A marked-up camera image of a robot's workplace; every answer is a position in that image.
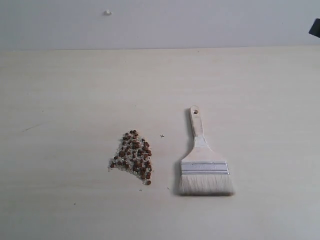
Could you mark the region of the wooden paint brush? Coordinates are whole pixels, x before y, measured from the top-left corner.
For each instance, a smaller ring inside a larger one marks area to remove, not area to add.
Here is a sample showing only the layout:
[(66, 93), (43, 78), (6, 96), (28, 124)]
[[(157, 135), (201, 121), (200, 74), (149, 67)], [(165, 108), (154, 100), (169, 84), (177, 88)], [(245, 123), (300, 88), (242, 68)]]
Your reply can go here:
[(198, 106), (189, 109), (193, 147), (180, 162), (178, 193), (182, 196), (232, 196), (235, 194), (227, 161), (208, 145)]

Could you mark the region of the brown beans and white crumbs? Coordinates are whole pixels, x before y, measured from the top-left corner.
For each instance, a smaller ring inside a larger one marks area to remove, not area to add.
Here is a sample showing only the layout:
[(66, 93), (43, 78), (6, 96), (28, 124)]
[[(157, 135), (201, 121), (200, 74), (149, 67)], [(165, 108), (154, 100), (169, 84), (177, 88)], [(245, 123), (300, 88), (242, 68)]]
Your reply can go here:
[(136, 129), (125, 132), (118, 148), (109, 159), (108, 169), (119, 169), (136, 176), (146, 186), (152, 184), (152, 149), (150, 143)]

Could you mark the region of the small white wall plug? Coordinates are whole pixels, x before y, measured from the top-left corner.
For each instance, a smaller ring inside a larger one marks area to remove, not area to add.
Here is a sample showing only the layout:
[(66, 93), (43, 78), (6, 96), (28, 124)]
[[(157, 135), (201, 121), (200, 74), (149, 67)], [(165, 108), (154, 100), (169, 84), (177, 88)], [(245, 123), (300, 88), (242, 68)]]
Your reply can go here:
[(111, 11), (109, 11), (108, 9), (103, 12), (104, 16), (111, 16), (112, 14), (113, 13)]

